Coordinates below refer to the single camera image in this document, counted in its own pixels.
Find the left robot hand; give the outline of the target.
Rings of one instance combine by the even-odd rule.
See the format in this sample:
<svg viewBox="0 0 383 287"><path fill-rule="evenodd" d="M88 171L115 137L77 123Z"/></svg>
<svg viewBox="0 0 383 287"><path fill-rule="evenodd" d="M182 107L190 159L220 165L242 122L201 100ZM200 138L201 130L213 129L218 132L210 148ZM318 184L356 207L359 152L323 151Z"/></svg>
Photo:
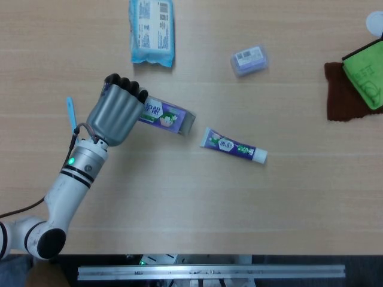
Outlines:
<svg viewBox="0 0 383 287"><path fill-rule="evenodd" d="M98 139L109 147L124 142L144 111L148 91L138 82L119 74L111 74L104 80L97 104L87 118L87 124Z"/></svg>

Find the purple toothpaste box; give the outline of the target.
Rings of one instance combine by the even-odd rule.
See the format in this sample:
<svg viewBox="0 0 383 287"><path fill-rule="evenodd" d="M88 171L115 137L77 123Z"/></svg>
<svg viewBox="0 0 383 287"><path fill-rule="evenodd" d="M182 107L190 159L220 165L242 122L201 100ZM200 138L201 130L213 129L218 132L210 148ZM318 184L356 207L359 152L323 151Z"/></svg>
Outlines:
<svg viewBox="0 0 383 287"><path fill-rule="evenodd" d="M182 107L149 96L138 120L172 133L187 136L195 118L194 113Z"/></svg>

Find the light blue toothbrush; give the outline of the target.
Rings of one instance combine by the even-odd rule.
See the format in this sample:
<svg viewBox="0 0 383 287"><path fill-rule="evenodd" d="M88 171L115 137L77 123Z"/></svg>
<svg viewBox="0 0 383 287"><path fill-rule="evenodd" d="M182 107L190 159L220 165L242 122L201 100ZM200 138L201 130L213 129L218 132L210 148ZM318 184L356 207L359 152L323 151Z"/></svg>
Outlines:
<svg viewBox="0 0 383 287"><path fill-rule="evenodd" d="M67 107L69 122L71 124L71 130L74 131L74 129L77 127L77 119L75 115L75 106L74 106L72 97L66 98L66 107Z"/></svg>

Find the purple toothpaste tube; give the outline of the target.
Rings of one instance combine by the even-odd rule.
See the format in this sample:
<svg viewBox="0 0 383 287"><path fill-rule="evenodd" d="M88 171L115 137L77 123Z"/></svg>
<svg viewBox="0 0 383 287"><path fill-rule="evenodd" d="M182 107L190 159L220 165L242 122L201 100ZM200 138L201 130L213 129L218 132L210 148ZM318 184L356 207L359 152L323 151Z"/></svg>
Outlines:
<svg viewBox="0 0 383 287"><path fill-rule="evenodd" d="M266 150L235 141L221 135L210 127L205 129L200 147L220 151L260 164L265 164L268 157Z"/></svg>

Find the blue wet wipes pack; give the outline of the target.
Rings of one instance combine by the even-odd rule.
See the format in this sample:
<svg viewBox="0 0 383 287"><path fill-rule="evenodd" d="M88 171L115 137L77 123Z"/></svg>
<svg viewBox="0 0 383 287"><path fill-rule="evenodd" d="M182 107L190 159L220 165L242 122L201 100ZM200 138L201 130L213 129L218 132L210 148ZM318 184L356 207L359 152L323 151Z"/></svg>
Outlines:
<svg viewBox="0 0 383 287"><path fill-rule="evenodd" d="M172 0L129 0L132 63L171 68L175 57Z"/></svg>

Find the purple soap in clear case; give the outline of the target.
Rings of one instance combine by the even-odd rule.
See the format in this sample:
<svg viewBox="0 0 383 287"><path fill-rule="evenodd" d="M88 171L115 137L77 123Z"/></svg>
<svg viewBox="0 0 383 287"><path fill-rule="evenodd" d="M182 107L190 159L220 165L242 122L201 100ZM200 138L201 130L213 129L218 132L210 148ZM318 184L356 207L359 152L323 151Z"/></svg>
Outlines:
<svg viewBox="0 0 383 287"><path fill-rule="evenodd" d="M237 51L232 54L230 63L237 77L244 77L258 71L267 69L269 66L268 54L262 45Z"/></svg>

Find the brown microfiber cloth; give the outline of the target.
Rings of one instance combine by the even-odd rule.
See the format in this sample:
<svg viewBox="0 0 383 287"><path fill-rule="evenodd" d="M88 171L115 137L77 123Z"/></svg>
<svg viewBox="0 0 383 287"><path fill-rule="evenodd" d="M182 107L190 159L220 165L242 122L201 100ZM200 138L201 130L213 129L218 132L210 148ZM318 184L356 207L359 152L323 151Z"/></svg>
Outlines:
<svg viewBox="0 0 383 287"><path fill-rule="evenodd" d="M367 115L383 114L383 107L370 109L346 76L342 64L324 64L324 74L328 82L327 119L347 122Z"/></svg>

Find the green microfiber cloth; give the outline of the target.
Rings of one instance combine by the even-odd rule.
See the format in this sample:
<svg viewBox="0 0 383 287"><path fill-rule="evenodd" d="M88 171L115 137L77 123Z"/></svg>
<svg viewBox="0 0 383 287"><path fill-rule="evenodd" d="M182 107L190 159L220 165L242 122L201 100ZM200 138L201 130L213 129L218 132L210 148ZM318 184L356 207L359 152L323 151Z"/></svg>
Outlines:
<svg viewBox="0 0 383 287"><path fill-rule="evenodd" d="M342 58L343 70L371 110L383 107L383 39Z"/></svg>

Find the white round lid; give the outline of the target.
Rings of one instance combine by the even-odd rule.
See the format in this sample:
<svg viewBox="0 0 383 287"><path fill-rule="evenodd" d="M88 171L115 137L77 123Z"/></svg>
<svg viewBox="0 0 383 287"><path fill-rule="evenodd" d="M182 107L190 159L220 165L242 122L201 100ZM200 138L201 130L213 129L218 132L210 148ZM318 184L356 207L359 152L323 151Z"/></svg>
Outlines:
<svg viewBox="0 0 383 287"><path fill-rule="evenodd" d="M374 36L383 37L383 11L374 11L366 18L367 30Z"/></svg>

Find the aluminium rail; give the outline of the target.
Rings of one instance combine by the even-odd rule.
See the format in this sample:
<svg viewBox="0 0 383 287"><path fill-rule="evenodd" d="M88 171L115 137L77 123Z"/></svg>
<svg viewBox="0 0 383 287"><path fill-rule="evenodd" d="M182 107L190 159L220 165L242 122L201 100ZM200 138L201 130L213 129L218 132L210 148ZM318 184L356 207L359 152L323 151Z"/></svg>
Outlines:
<svg viewBox="0 0 383 287"><path fill-rule="evenodd" d="M344 265L129 265L79 267L77 279L317 279L344 278Z"/></svg>

